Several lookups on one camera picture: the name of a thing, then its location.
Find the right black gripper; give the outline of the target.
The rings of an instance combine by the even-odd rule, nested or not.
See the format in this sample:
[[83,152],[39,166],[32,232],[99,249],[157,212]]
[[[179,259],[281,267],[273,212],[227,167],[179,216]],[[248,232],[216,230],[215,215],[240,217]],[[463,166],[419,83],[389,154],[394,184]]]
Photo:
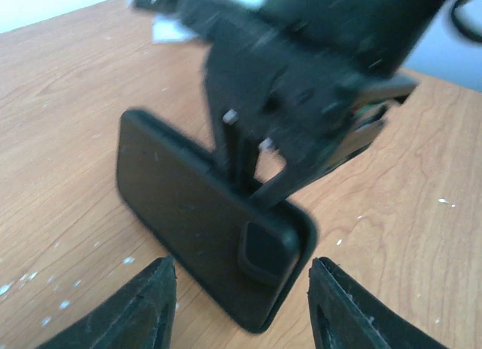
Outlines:
[[341,55],[318,51],[246,17],[215,17],[204,86],[218,169],[240,191],[254,189],[260,153],[283,163],[251,195],[269,209],[370,147],[390,103],[416,82],[365,75]]

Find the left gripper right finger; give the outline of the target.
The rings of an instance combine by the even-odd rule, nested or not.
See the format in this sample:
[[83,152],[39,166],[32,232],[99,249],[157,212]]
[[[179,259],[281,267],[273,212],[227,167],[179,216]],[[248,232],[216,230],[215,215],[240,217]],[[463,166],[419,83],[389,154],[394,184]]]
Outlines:
[[316,348],[443,348],[327,257],[309,269],[308,301]]

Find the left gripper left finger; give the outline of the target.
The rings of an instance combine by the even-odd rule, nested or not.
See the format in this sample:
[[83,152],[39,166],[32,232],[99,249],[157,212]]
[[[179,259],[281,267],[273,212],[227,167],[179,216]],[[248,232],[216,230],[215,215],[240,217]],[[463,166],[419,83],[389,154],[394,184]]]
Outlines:
[[95,310],[39,347],[169,348],[176,287],[173,258],[157,258]]

